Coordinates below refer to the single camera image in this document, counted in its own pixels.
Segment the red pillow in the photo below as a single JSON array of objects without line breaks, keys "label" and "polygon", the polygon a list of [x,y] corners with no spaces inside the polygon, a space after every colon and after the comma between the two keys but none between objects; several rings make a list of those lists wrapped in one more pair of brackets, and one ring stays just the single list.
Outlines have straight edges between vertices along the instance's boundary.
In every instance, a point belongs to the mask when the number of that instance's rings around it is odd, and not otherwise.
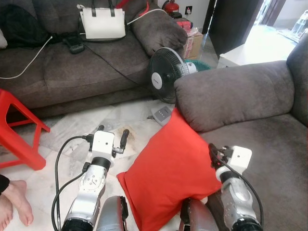
[{"label": "red pillow", "polygon": [[183,200],[202,200],[221,188],[207,142],[178,109],[117,179],[139,231],[160,231],[179,212]]}]

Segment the silver left robot leg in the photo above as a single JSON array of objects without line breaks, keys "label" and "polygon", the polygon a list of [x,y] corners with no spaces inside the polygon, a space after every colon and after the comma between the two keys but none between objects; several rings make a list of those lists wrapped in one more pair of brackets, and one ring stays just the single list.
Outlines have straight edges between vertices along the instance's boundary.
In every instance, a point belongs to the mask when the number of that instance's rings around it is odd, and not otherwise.
[{"label": "silver left robot leg", "polygon": [[128,205],[123,196],[110,196],[99,213],[95,231],[127,231]]}]

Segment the silver robot leg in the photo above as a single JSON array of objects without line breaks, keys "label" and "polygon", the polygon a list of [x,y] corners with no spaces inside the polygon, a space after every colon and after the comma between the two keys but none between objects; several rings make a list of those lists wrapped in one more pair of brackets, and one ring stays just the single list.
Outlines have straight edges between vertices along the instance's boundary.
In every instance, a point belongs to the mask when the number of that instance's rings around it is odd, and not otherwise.
[{"label": "silver robot leg", "polygon": [[128,205],[123,196],[110,196],[99,213],[95,231],[127,231]]},{"label": "silver robot leg", "polygon": [[218,225],[204,203],[187,198],[180,209],[179,231],[218,231]]}]

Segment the black electric fan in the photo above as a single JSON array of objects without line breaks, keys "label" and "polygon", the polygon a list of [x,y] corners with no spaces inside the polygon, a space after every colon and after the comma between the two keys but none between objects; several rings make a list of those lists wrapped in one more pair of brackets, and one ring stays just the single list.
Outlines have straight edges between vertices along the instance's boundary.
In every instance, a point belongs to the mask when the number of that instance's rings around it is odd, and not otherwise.
[{"label": "black electric fan", "polygon": [[151,56],[148,64],[151,90],[164,103],[163,106],[152,108],[152,114],[161,126],[171,119],[172,105],[176,101],[175,81],[197,71],[194,63],[186,62],[171,48],[159,48]]}]

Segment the red plastic stool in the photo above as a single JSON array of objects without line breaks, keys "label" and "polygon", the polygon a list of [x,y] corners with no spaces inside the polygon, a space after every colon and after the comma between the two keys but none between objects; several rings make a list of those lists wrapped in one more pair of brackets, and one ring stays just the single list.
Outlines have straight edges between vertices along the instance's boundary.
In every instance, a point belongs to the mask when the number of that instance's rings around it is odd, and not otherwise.
[{"label": "red plastic stool", "polygon": [[[18,122],[7,122],[7,114],[13,106],[25,119]],[[33,145],[28,143],[13,130],[14,126],[34,123],[37,125]],[[42,130],[50,132],[51,129],[36,117],[24,104],[15,98],[10,92],[0,90],[0,145],[6,148],[17,160],[4,161],[0,168],[14,167],[15,165],[27,165],[35,171],[39,171],[46,165],[46,160],[39,154],[40,133]]]}]

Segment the black power adapter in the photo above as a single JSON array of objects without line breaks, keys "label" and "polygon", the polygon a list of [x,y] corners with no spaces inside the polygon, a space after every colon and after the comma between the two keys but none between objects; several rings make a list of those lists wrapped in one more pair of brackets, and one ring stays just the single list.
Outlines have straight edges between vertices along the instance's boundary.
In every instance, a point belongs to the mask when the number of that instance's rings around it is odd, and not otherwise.
[{"label": "black power adapter", "polygon": [[72,54],[78,54],[85,50],[85,46],[79,35],[68,35],[63,37],[63,43]]}]

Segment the silver right robot leg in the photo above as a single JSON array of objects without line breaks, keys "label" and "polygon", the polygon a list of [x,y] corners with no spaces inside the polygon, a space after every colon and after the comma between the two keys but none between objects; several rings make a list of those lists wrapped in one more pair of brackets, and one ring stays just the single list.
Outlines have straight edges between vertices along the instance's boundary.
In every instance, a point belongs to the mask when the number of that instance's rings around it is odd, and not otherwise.
[{"label": "silver right robot leg", "polygon": [[180,209],[179,231],[218,231],[218,225],[204,203],[187,198]]}]

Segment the barefoot person in black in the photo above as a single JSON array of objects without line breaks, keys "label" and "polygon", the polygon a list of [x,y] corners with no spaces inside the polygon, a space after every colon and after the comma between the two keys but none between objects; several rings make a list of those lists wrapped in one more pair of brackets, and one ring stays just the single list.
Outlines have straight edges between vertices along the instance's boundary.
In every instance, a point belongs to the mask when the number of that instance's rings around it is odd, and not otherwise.
[{"label": "barefoot person in black", "polygon": [[13,219],[13,209],[26,227],[34,220],[31,204],[26,198],[27,184],[24,180],[10,180],[0,174],[0,231],[4,231]]}]

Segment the cardboard box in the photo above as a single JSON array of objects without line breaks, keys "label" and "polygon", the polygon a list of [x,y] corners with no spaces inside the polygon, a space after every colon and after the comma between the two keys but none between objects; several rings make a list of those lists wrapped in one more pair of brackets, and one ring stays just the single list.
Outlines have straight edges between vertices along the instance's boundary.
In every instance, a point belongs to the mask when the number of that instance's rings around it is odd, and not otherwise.
[{"label": "cardboard box", "polygon": [[187,40],[185,46],[183,46],[183,59],[196,60],[200,56],[201,46],[203,41],[203,34],[199,28],[192,28],[187,32]]}]

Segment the red packages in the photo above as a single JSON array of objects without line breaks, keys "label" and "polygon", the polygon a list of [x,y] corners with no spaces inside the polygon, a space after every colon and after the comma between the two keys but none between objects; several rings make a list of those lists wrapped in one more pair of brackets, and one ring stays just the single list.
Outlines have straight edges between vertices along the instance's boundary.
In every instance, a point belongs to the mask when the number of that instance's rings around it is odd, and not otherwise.
[{"label": "red packages", "polygon": [[189,32],[193,28],[193,23],[187,18],[176,18],[176,24],[178,24],[182,29]]}]

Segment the clear water bottle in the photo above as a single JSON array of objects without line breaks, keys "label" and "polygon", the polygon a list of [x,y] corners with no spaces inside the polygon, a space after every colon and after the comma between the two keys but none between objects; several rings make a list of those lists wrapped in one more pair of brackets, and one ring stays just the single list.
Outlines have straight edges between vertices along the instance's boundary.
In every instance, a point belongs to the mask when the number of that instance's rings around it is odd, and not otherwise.
[{"label": "clear water bottle", "polygon": [[292,38],[300,40],[307,31],[308,22],[308,10],[305,10],[301,17],[295,22],[293,28],[291,28]]}]

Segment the red fire extinguisher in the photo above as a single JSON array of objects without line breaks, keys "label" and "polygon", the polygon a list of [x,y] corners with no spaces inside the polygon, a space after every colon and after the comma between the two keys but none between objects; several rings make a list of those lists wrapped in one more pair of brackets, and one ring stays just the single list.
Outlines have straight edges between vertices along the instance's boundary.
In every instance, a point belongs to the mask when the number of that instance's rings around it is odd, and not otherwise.
[{"label": "red fire extinguisher", "polygon": [[182,14],[179,13],[179,5],[175,3],[175,0],[166,0],[161,9],[172,18],[182,18]]}]

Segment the white low table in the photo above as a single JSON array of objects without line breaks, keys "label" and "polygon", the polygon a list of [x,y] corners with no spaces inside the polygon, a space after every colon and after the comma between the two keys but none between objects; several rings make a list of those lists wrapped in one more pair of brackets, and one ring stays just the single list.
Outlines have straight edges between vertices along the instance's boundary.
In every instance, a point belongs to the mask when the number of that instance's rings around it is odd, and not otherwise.
[{"label": "white low table", "polygon": [[244,44],[220,55],[217,68],[286,60],[296,45],[275,28],[255,25]]}]

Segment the dark wooden door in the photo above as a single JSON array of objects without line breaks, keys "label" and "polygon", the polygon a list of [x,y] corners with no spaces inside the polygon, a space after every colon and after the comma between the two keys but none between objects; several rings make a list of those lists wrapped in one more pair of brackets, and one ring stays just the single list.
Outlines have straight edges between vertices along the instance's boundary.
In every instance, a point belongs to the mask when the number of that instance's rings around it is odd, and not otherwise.
[{"label": "dark wooden door", "polygon": [[264,0],[215,0],[207,35],[220,56],[245,43]]}]

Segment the brown door frame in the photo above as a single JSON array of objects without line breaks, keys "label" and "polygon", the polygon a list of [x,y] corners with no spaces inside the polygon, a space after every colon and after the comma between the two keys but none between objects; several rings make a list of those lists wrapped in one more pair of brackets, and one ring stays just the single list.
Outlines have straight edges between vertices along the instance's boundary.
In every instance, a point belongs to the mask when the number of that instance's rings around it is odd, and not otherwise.
[{"label": "brown door frame", "polygon": [[286,0],[269,0],[268,10],[266,11],[261,24],[273,26],[283,9]]}]

